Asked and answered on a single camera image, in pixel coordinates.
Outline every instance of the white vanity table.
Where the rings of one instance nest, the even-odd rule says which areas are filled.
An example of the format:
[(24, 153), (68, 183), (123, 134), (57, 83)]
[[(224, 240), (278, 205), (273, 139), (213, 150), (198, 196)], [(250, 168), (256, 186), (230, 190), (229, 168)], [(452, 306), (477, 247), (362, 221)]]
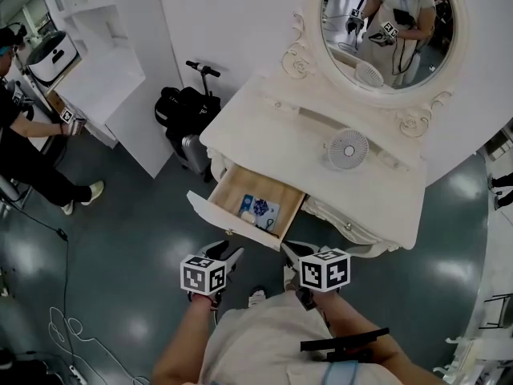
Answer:
[[(228, 233), (280, 249), (301, 206), (366, 246), (353, 255), (412, 249), (426, 187), (423, 136), (452, 96), (450, 86), (467, 51), (464, 1), (450, 3), (454, 37), (438, 72), (394, 90), (365, 85), (354, 78), (350, 62), (334, 61), (321, 32), (322, 0), (307, 0), (294, 15), (299, 35), (281, 66), (268, 76), (253, 76), (202, 133), (219, 184), (208, 201), (189, 192), (196, 212)], [(360, 166), (340, 171), (325, 163), (325, 147), (343, 128), (361, 133), (370, 152)], [(286, 201), (277, 192), (273, 200), (263, 184), (292, 197)], [(285, 203), (276, 234), (237, 216), (246, 193)]]

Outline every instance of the gray floor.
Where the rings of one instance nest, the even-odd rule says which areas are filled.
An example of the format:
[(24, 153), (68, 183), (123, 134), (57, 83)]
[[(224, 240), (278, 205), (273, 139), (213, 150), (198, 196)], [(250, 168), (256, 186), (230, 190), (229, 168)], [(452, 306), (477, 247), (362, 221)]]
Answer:
[[(80, 319), (82, 336), (99, 338), (133, 375), (149, 375), (188, 304), (179, 287), (180, 260), (226, 238), (186, 199), (189, 189), (206, 197), (215, 181), (204, 184), (174, 158), (152, 180), (122, 147), (110, 150), (90, 136), (70, 140), (60, 169), (80, 184), (99, 178), (107, 183), (101, 199), (76, 206), (72, 217), (37, 194), (26, 205), (28, 213), (70, 236), (68, 316)], [(4, 220), (0, 235), (0, 264), (15, 269), (9, 283), (17, 306), (30, 316), (41, 347), (57, 352), (47, 326), (49, 308), (63, 306), (65, 245), (17, 213)], [(288, 238), (349, 246), (331, 225), (306, 213), (298, 214)], [(486, 239), (485, 168), (473, 156), (427, 189), (417, 246), (371, 260), (355, 258), (353, 281), (341, 294), (368, 318), (388, 326), (416, 363), (447, 363), (453, 348), (444, 339), (462, 334), (468, 323)], [(242, 237), (230, 240), (247, 252), (224, 307), (245, 306), (255, 285), (279, 293), (284, 258)], [(27, 329), (14, 334), (24, 335)], [(130, 383), (95, 344), (74, 341), (74, 346), (109, 383)], [(91, 384), (101, 383), (79, 366)]]

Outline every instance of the open drawer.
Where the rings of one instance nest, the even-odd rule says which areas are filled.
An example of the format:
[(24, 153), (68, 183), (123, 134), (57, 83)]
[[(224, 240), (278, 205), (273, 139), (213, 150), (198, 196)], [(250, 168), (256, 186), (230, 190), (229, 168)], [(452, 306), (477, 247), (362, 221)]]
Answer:
[[(272, 233), (258, 229), (237, 216), (246, 194), (280, 206)], [(297, 210), (301, 207), (305, 194), (280, 181), (234, 164), (224, 174), (208, 201), (192, 191), (188, 192), (187, 198), (200, 217), (212, 225), (226, 229), (228, 233), (233, 232), (251, 238), (279, 251), (280, 243)]]

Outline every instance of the power strip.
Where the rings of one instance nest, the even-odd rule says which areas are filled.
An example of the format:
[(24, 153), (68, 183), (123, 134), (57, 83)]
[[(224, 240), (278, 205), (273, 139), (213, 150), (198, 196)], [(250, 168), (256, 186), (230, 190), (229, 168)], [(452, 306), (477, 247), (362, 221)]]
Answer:
[(70, 365), (71, 374), (81, 383), (81, 385), (87, 385), (86, 379), (80, 374), (80, 372), (75, 368), (74, 365)]

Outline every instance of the white desk fan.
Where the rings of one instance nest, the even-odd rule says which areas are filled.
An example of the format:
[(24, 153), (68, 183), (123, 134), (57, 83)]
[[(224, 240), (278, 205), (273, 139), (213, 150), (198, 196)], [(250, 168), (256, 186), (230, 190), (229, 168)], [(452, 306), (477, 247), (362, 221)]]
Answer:
[(385, 80), (376, 67), (366, 61), (359, 61), (354, 68), (354, 78), (374, 88), (383, 87)]
[(369, 141), (356, 130), (344, 128), (325, 144), (326, 156), (336, 170), (350, 170), (369, 154)]

